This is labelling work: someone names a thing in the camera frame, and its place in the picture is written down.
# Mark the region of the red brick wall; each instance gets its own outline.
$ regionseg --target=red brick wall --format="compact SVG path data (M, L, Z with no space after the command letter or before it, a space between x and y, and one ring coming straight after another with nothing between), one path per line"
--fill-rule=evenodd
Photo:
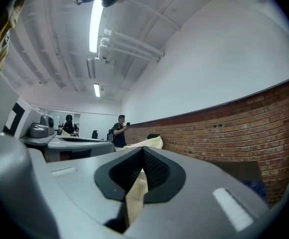
M192 158L257 161L273 204L289 181L289 82L219 107L134 124L125 137L136 143L150 133L161 134L164 149Z

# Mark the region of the ceiling light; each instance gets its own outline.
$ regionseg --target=ceiling light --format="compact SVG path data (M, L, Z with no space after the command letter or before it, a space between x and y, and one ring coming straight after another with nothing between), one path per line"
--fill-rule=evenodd
M90 29L89 29L89 51L96 53L98 50L98 34L99 26L101 21L101 15L103 7L101 0L95 0L90 18Z
M96 97L99 98L100 97L99 84L94 84L94 88L95 88Z

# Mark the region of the black mesh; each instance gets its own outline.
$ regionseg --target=black mesh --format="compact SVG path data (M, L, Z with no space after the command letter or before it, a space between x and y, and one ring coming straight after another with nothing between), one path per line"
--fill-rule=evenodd
M142 152L129 157L125 161L111 168L110 178L125 192L129 192L142 169Z
M149 189L144 204L169 201L185 183L180 165L148 147L136 148L102 165L95 172L95 182L105 197L124 202L142 168Z
M165 183L170 176L168 165L144 150L113 167L109 175L116 184L129 192L142 168L149 191Z
M167 164L158 160L147 151L144 152L144 166L149 191L165 183L170 176L170 168Z

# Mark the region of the white wall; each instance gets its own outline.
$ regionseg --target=white wall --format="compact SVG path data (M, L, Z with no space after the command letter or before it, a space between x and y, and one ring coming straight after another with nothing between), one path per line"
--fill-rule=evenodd
M255 3L250 8L264 13L289 35L289 20L275 0L265 0L265 2Z
M85 93L63 91L54 83L48 83L47 86L36 83L30 87L17 89L17 92L22 99L35 108L79 113L121 114L119 102L96 99Z
M131 123L190 113L289 80L289 36L263 13L226 0L198 11L122 102Z
M98 139L106 139L108 130L117 122L118 116L116 115L81 113L79 137L91 138L93 131L97 130Z

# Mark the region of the backpack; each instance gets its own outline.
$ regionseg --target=backpack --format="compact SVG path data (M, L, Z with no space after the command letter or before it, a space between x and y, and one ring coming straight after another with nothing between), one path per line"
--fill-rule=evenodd
M113 127L109 130L108 134L106 135L106 139L110 142L113 142L114 140L114 134L113 134Z
M113 128L109 129L108 135L106 136L106 139L110 142L113 142Z

